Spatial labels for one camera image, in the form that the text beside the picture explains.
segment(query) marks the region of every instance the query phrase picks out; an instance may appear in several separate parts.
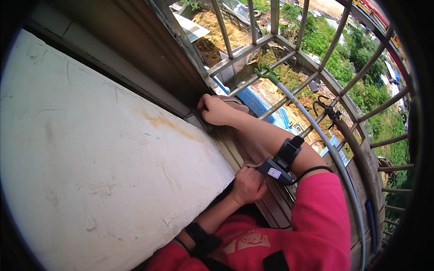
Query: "pink sleeve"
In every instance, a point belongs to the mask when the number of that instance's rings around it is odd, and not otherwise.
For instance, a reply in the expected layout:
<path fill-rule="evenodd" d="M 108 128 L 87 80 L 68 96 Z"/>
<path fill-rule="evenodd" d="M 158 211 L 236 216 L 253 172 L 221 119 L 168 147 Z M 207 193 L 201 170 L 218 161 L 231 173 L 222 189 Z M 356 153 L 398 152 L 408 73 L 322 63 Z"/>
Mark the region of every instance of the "pink sleeve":
<path fill-rule="evenodd" d="M 179 244 L 171 241 L 157 250 L 146 265 L 145 270 L 152 271 L 205 271 L 205 265 L 197 258 L 192 258 Z"/>
<path fill-rule="evenodd" d="M 349 253 L 348 210 L 336 174 L 319 173 L 300 183 L 291 220 L 294 231 L 322 238 Z"/>

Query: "green hanger hook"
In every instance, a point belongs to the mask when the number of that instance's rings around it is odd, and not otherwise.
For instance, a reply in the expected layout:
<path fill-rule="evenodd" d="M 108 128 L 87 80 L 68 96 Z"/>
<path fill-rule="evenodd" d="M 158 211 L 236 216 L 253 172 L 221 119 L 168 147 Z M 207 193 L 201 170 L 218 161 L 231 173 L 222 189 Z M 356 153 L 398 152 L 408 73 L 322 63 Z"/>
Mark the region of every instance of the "green hanger hook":
<path fill-rule="evenodd" d="M 271 70 L 271 68 L 267 65 L 264 65 L 264 68 L 269 72 L 268 75 L 263 75 L 258 69 L 255 68 L 255 72 L 259 77 L 269 79 L 273 84 L 277 85 L 279 80 L 277 79 L 277 74 Z"/>

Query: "brown cloth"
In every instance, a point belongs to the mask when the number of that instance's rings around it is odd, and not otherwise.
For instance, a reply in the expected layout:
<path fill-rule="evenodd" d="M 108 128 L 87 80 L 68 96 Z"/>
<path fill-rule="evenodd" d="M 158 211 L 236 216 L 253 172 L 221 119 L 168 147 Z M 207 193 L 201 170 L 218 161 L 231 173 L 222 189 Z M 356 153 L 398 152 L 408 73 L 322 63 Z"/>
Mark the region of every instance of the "brown cloth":
<path fill-rule="evenodd" d="M 237 109 L 238 111 L 249 113 L 249 108 L 243 105 L 238 99 L 234 97 L 227 97 L 223 95 L 215 95 L 227 103 L 230 107 Z M 273 156 L 265 150 L 265 148 L 256 142 L 253 138 L 247 136 L 245 133 L 237 130 L 233 127 L 228 127 L 229 132 L 234 140 L 235 146 L 238 149 L 244 163 L 248 167 L 259 167 L 267 158 L 273 158 Z"/>

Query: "white pipe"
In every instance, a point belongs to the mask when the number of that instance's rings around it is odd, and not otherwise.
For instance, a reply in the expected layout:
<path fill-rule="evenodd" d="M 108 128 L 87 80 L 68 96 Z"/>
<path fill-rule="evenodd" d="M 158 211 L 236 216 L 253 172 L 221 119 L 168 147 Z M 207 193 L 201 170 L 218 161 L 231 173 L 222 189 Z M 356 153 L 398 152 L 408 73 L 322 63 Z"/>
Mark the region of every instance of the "white pipe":
<path fill-rule="evenodd" d="M 362 244 L 362 271 L 365 268 L 365 255 L 366 255 L 366 248 L 365 248 L 365 228 L 363 227 L 363 220 L 362 220 L 362 213 L 360 212 L 360 208 L 358 206 L 358 200 L 357 196 L 355 194 L 354 188 L 352 186 L 350 176 L 348 175 L 347 169 L 345 168 L 344 162 L 342 161 L 341 157 L 338 154 L 338 151 L 334 148 L 333 145 L 330 144 L 330 141 L 326 137 L 326 134 L 321 130 L 319 125 L 316 123 L 316 121 L 313 119 L 313 117 L 308 113 L 308 111 L 304 108 L 304 106 L 297 100 L 297 98 L 281 83 L 278 82 L 277 87 L 280 88 L 283 93 L 288 96 L 288 98 L 293 102 L 293 104 L 296 105 L 296 107 L 303 113 L 303 115 L 309 120 L 310 124 L 313 126 L 313 128 L 316 130 L 316 132 L 321 137 L 324 144 L 329 148 L 329 152 L 332 155 L 333 159 L 335 160 L 336 164 L 338 165 L 339 171 L 341 172 L 344 181 L 348 187 L 348 190 L 350 191 L 351 201 L 354 205 L 354 208 L 356 209 L 357 213 L 357 220 L 359 224 L 359 230 L 360 230 L 360 237 Z"/>

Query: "sticker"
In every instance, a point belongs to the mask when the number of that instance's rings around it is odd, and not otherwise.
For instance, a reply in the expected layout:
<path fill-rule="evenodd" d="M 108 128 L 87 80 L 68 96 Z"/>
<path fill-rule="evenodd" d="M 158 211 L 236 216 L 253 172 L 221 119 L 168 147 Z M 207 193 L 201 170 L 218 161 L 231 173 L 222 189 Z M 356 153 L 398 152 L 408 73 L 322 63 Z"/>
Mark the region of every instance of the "sticker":
<path fill-rule="evenodd" d="M 278 179 L 280 174 L 282 174 L 280 171 L 274 169 L 274 168 L 270 168 L 270 170 L 268 171 L 268 175 L 273 176 L 274 178 Z"/>

